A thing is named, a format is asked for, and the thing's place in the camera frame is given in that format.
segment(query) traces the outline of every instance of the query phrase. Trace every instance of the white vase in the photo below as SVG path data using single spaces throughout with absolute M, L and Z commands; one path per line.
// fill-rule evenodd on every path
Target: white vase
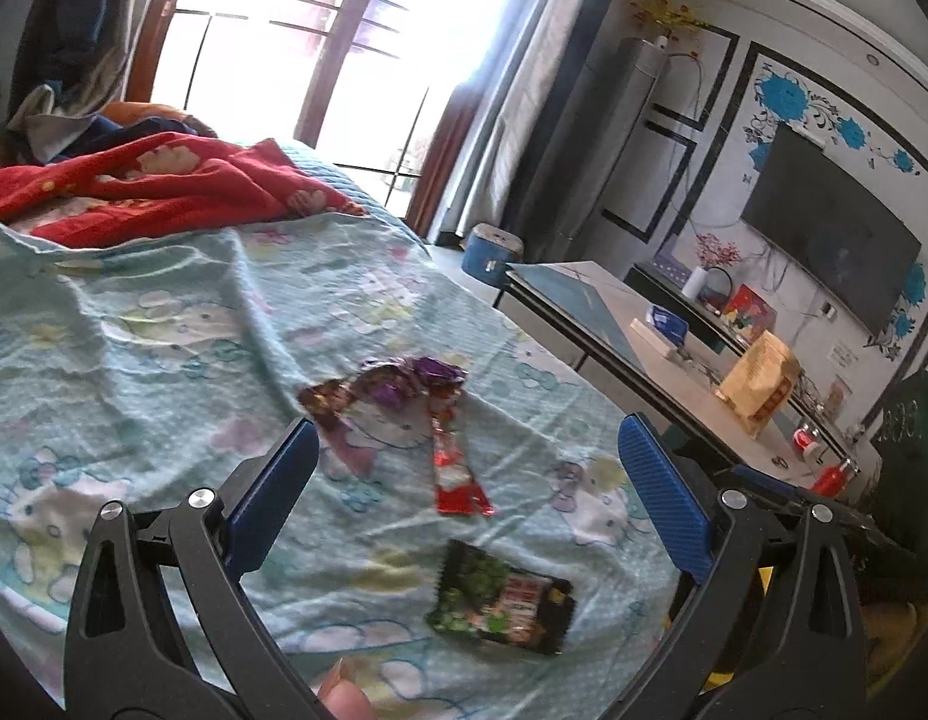
M 704 289 L 704 285 L 707 283 L 707 269 L 697 266 L 691 271 L 691 275 L 688 276 L 687 283 L 685 283 L 684 288 L 681 290 L 681 294 L 688 298 L 688 300 L 697 300 L 698 295 L 701 294 L 701 290 Z

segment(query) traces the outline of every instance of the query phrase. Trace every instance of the metal screw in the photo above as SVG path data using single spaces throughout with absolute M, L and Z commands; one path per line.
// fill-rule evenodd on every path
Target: metal screw
M 123 511 L 124 507 L 117 501 L 109 501 L 101 507 L 101 519 L 114 519 Z
M 193 493 L 190 493 L 189 498 L 187 498 L 187 504 L 194 509 L 205 509 L 206 507 L 211 506 L 213 499 L 213 490 L 201 488 L 201 490 L 194 490 Z
M 818 522 L 830 522 L 834 519 L 834 512 L 822 503 L 816 503 L 811 508 L 811 516 Z
M 741 490 L 725 490 L 720 493 L 720 499 L 728 509 L 744 509 L 747 506 L 747 497 Z

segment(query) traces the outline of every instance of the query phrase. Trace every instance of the red blanket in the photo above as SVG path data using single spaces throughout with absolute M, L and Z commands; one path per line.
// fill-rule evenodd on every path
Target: red blanket
M 90 200 L 77 215 L 30 233 L 74 248 L 322 211 L 367 214 L 345 194 L 300 172 L 272 140 L 240 148 L 176 132 L 57 165 L 0 170 L 2 223 L 35 215 L 62 196 Z

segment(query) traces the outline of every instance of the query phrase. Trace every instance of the black speaker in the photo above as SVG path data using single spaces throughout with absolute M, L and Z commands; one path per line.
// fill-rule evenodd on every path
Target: black speaker
M 894 385 L 882 416 L 872 441 L 881 477 L 866 509 L 886 536 L 921 555 L 928 552 L 928 370 Z

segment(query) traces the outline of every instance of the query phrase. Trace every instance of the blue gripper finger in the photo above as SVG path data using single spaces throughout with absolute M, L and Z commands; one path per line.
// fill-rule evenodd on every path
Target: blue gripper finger
M 223 562 L 234 581 L 264 563 L 290 509 L 317 468 L 320 448 L 317 429 L 300 419 L 272 450 L 261 473 L 227 518 Z
M 621 421 L 618 454 L 667 555 L 702 584 L 714 565 L 710 520 L 640 415 Z

